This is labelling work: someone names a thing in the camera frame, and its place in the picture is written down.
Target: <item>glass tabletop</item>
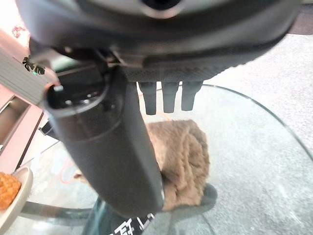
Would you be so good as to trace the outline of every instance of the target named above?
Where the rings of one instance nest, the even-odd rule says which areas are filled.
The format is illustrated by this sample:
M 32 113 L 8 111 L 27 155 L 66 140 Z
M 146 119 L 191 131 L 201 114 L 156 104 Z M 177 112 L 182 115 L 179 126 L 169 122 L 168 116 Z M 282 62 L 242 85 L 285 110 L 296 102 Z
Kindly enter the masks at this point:
M 208 138 L 211 165 L 207 182 L 216 188 L 218 198 L 215 206 L 206 211 L 200 206 L 157 213 L 143 234 L 310 234 L 313 163 L 296 135 L 261 104 L 225 88 L 204 85 L 190 112 L 180 110 L 180 98 L 181 88 L 175 112 L 165 114 L 162 92 L 158 91 L 157 115 L 143 115 L 144 120 L 192 119 L 198 124 Z M 140 107 L 144 114 L 142 96 Z M 34 172 L 29 202 L 6 235 L 25 231 L 81 234 L 97 194 L 88 185 L 73 180 L 77 167 L 62 143 L 29 165 Z M 42 208 L 39 204 L 54 207 Z M 100 230 L 96 234 L 107 235 Z

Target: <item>glass table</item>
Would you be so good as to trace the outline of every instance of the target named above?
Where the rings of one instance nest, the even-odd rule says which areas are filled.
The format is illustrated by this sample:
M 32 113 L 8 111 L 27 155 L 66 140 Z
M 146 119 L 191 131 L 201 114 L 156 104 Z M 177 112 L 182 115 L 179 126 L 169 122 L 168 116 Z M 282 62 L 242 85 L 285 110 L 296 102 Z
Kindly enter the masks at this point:
M 175 112 L 164 114 L 158 91 L 157 115 L 143 115 L 144 120 L 193 119 L 198 124 L 208 137 L 207 182 L 216 188 L 218 198 L 207 210 L 193 207 L 158 213 L 143 234 L 311 234 L 313 157 L 297 136 L 271 111 L 232 90 L 204 85 L 190 112 L 180 110 L 180 98 L 181 88 Z M 144 114 L 142 97 L 140 107 Z M 34 173 L 32 191 L 6 235 L 80 235 L 91 208 L 105 207 L 93 189 L 73 180 L 77 167 L 61 142 L 29 166 Z M 100 230 L 110 218 L 94 216 L 94 234 L 124 235 Z

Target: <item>floor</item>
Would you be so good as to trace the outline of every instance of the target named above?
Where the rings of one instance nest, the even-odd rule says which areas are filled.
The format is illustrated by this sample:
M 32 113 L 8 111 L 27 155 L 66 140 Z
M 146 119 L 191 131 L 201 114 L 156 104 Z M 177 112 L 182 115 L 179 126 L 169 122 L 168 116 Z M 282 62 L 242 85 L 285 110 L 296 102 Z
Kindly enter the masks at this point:
M 259 101 L 313 151 L 312 67 L 313 36 L 288 35 L 261 58 L 230 68 L 205 83 L 227 87 Z M 251 100 L 214 87 L 202 88 L 193 112 L 179 110 L 179 94 L 176 107 L 175 115 L 167 118 L 192 118 L 208 135 L 212 162 L 208 182 L 219 197 L 213 209 L 193 211 L 192 217 L 186 210 L 157 214 L 145 235 L 311 234 L 313 163 L 288 129 Z M 162 120 L 164 116 L 144 119 Z M 62 171 L 58 158 L 68 159 L 61 143 L 39 153 L 31 163 L 43 173 L 37 174 L 30 199 L 45 203 L 50 197 L 53 205 L 90 206 L 95 195 L 88 187 L 76 183 L 75 190 L 64 185 L 50 187 L 51 179 L 47 184 L 41 178 Z M 72 201 L 71 193 L 77 196 Z M 28 234 L 80 234 L 82 230 L 23 218 L 18 218 L 14 226 L 6 235 L 22 233 L 25 228 Z

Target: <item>white plate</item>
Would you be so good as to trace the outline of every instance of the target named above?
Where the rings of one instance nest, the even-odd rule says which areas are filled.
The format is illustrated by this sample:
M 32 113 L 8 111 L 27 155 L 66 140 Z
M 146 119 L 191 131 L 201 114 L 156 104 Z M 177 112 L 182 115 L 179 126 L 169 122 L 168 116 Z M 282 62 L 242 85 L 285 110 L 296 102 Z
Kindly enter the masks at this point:
M 26 203 L 28 195 L 33 184 L 33 172 L 28 168 L 21 168 L 12 174 L 21 182 L 21 189 L 16 195 L 14 201 L 4 212 L 0 212 L 0 235 L 10 228 L 16 217 L 18 217 L 23 206 Z

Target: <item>round glass table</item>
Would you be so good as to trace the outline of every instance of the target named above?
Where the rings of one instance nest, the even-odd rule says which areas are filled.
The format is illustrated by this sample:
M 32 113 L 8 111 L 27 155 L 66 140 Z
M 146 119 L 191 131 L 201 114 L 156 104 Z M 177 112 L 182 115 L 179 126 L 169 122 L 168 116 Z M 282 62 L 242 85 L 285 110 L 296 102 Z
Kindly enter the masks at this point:
M 192 119 L 198 124 L 208 137 L 207 182 L 216 188 L 218 198 L 213 208 L 150 215 L 143 234 L 311 234 L 313 157 L 297 136 L 267 108 L 226 88 L 204 85 L 190 112 L 180 110 L 180 100 L 181 87 L 175 112 L 164 114 L 162 91 L 158 91 L 157 115 L 143 115 L 144 120 Z M 140 107 L 144 114 L 141 96 Z M 28 202 L 6 235 L 80 235 L 86 233 L 87 223 L 95 235 L 136 234 L 126 228 L 101 229 L 110 221 L 110 213 L 92 188 L 73 180 L 77 167 L 61 142 L 35 157 L 29 167 L 34 182 Z M 91 208 L 97 210 L 88 220 Z

